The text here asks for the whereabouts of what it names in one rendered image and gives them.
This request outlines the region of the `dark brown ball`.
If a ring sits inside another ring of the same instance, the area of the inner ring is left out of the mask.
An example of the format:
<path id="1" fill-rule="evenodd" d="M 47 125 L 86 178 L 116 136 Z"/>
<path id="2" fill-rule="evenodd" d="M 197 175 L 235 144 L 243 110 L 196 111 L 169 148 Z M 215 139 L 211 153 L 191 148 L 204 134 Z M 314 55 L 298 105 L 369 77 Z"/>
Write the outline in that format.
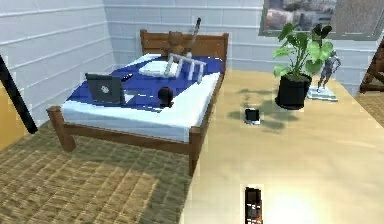
<path id="1" fill-rule="evenodd" d="M 169 87 L 162 87 L 158 91 L 158 99 L 161 107 L 171 107 L 173 105 L 173 91 Z"/>

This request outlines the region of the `white slatted rack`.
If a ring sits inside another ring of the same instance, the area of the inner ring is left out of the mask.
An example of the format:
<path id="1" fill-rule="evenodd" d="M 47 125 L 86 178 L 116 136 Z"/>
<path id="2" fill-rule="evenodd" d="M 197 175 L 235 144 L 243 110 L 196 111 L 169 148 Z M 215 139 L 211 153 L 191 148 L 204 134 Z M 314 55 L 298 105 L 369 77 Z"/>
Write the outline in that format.
<path id="1" fill-rule="evenodd" d="M 193 59 L 191 52 L 188 52 L 185 56 L 174 54 L 174 53 L 169 53 L 167 66 L 166 66 L 164 73 L 163 73 L 164 76 L 168 77 L 168 75 L 170 74 L 172 63 L 173 63 L 175 58 L 178 60 L 178 65 L 177 65 L 177 69 L 175 72 L 175 77 L 179 76 L 183 63 L 187 62 L 190 64 L 190 69 L 189 69 L 189 73 L 188 73 L 188 80 L 192 80 L 194 68 L 196 65 L 198 65 L 199 66 L 199 72 L 198 72 L 197 83 L 200 84 L 202 81 L 202 78 L 203 78 L 203 72 L 204 72 L 204 67 L 206 66 L 206 63 L 203 61 Z"/>

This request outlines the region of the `white pillow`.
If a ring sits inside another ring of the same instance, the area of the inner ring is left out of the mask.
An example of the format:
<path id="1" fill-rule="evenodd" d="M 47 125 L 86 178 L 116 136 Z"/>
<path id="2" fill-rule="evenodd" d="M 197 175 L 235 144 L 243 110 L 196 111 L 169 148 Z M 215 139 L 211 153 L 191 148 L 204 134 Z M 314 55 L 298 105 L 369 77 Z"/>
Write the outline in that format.
<path id="1" fill-rule="evenodd" d="M 169 71 L 166 71 L 167 68 L 167 61 L 149 61 L 139 69 L 139 73 L 151 77 L 175 77 L 178 64 L 172 63 Z"/>

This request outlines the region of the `small black box device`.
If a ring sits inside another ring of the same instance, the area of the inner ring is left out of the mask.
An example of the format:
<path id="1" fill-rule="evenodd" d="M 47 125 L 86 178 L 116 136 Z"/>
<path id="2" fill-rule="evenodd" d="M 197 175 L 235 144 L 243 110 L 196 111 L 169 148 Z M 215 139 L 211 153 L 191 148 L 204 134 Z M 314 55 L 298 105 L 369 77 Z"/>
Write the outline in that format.
<path id="1" fill-rule="evenodd" d="M 245 122 L 247 124 L 259 125 L 260 124 L 260 112 L 255 108 L 245 109 Z"/>

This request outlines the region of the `brown wooden bed blue cover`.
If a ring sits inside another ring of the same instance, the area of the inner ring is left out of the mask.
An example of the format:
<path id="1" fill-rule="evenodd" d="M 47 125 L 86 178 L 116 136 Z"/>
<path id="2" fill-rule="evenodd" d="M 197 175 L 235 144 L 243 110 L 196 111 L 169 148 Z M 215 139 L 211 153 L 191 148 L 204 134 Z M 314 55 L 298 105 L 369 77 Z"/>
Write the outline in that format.
<path id="1" fill-rule="evenodd" d="M 206 63 L 200 84 L 197 83 L 199 66 L 195 66 L 192 80 L 188 80 L 187 62 L 183 63 L 178 77 L 141 75 L 139 69 L 149 61 L 168 62 L 163 48 L 169 32 L 150 33 L 142 29 L 143 55 L 110 74 L 102 74 L 120 78 L 133 74 L 123 83 L 124 90 L 137 93 L 127 104 L 95 102 L 85 77 L 64 104 L 47 109 L 64 150 L 71 152 L 76 148 L 75 135 L 91 137 L 187 154 L 189 172 L 194 172 L 212 107 L 225 77 L 229 35 L 197 35 L 192 58 Z M 162 87 L 173 91 L 171 107 L 160 106 L 158 91 Z"/>

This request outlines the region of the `brown teddy bear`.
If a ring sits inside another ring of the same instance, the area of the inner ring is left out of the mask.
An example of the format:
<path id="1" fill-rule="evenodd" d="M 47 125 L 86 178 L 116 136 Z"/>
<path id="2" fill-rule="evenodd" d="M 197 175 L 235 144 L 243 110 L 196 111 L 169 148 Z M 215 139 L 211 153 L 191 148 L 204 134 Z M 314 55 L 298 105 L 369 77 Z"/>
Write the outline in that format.
<path id="1" fill-rule="evenodd" d="M 163 48 L 165 56 L 169 54 L 185 55 L 186 48 L 184 47 L 183 34 L 178 31 L 170 31 L 168 33 L 168 42 Z"/>

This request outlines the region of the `dark grey laptop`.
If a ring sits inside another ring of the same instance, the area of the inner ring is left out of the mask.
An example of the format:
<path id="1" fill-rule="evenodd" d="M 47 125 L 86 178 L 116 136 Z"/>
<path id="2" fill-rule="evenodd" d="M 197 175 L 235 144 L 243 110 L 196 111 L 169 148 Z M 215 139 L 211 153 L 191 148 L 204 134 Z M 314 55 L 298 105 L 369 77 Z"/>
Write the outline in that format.
<path id="1" fill-rule="evenodd" d="M 124 82 L 118 76 L 86 73 L 85 77 L 95 102 L 125 105 L 137 95 L 135 91 L 124 90 Z"/>

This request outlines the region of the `green plant in black pot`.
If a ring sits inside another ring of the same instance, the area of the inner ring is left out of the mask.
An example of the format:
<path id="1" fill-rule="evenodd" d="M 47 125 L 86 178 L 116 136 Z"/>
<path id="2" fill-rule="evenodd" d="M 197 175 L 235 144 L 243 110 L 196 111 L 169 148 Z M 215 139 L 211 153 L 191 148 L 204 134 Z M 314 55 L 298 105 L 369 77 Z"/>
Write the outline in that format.
<path id="1" fill-rule="evenodd" d="M 333 51 L 333 44 L 324 42 L 332 31 L 331 25 L 317 24 L 310 32 L 295 29 L 295 24 L 286 23 L 278 35 L 282 45 L 273 51 L 274 59 L 289 59 L 286 65 L 273 68 L 273 75 L 280 78 L 275 103 L 287 110 L 304 107 L 312 76 L 320 71 Z"/>

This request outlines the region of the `black remote control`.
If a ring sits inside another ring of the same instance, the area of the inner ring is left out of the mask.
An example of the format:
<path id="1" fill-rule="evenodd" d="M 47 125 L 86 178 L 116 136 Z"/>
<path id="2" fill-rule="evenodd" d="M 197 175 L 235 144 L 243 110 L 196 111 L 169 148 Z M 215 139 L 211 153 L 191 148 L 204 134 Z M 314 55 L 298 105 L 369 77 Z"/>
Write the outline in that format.
<path id="1" fill-rule="evenodd" d="M 245 188 L 245 224 L 263 224 L 261 190 Z"/>

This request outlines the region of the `grey figure statue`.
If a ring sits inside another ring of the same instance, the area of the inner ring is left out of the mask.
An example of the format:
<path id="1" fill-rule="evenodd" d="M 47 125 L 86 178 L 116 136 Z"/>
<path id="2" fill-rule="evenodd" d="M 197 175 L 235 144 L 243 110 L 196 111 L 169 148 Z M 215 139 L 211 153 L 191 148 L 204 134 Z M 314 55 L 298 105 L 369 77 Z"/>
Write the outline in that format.
<path id="1" fill-rule="evenodd" d="M 333 50 L 330 56 L 324 62 L 317 86 L 309 87 L 307 98 L 312 100 L 337 102 L 338 99 L 336 95 L 327 87 L 327 83 L 340 66 L 341 60 L 337 56 L 336 51 Z"/>

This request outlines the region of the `grey framed window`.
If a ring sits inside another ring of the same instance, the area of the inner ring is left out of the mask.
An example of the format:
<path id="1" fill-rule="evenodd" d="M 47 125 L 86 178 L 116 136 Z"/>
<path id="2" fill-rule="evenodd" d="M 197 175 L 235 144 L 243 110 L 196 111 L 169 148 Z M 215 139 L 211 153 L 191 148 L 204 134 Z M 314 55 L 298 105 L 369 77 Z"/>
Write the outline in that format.
<path id="1" fill-rule="evenodd" d="M 329 25 L 333 40 L 376 41 L 384 32 L 384 0 L 264 0 L 259 35 L 277 37 L 287 23 L 306 33 Z"/>

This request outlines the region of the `black slanted bar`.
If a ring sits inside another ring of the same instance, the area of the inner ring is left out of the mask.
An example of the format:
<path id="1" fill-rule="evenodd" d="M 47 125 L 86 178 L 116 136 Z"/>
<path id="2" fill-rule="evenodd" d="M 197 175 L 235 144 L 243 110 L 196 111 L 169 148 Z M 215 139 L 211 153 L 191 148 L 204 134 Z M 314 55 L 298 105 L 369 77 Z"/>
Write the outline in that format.
<path id="1" fill-rule="evenodd" d="M 38 131 L 29 109 L 27 108 L 23 97 L 21 96 L 14 80 L 6 66 L 3 57 L 0 55 L 0 81 L 5 87 L 5 90 L 10 97 L 19 117 L 21 118 L 25 128 L 29 134 L 34 134 Z"/>

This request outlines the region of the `brown wooden chair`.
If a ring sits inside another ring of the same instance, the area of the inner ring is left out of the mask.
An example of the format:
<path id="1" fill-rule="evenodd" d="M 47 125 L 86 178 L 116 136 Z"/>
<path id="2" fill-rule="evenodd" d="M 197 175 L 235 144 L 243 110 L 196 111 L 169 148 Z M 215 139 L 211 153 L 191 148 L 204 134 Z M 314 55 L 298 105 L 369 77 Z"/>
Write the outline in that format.
<path id="1" fill-rule="evenodd" d="M 378 45 L 359 87 L 360 93 L 367 91 L 384 92 L 384 37 Z"/>

